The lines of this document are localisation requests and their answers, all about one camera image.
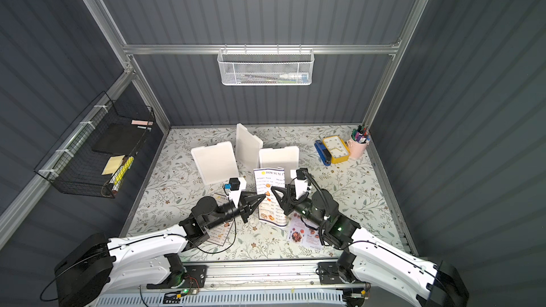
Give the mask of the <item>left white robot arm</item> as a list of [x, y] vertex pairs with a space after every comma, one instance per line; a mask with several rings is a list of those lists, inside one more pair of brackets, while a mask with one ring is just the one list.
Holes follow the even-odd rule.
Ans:
[[85, 306], [109, 291], [145, 285], [170, 289], [186, 275], [180, 253], [197, 249], [213, 228], [257, 210], [265, 195], [244, 191], [235, 203], [219, 205], [212, 196], [200, 199], [179, 223], [136, 237], [89, 236], [54, 269], [54, 298], [60, 306]]

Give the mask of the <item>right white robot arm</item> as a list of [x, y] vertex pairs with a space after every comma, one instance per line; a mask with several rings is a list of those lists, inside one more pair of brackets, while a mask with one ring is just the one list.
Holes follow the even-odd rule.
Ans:
[[295, 197], [293, 185], [274, 186], [272, 194], [286, 214], [296, 212], [317, 226], [319, 239], [342, 252], [336, 263], [346, 283], [367, 282], [413, 306], [466, 306], [469, 291], [457, 269], [434, 263], [388, 244], [344, 215], [325, 189]]

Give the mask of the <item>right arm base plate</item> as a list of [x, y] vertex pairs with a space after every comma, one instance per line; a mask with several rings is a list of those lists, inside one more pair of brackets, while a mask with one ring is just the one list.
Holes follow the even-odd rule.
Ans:
[[362, 281], [358, 281], [357, 279], [351, 279], [350, 281], [345, 280], [338, 272], [338, 265], [336, 261], [319, 262], [315, 273], [319, 276], [319, 280], [322, 285], [363, 284]]

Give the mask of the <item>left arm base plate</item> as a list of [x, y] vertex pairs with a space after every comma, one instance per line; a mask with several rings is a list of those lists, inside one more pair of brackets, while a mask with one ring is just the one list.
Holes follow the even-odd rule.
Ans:
[[158, 289], [201, 289], [205, 285], [208, 267], [190, 265], [170, 268], [169, 275], [159, 284], [147, 284], [148, 290]]

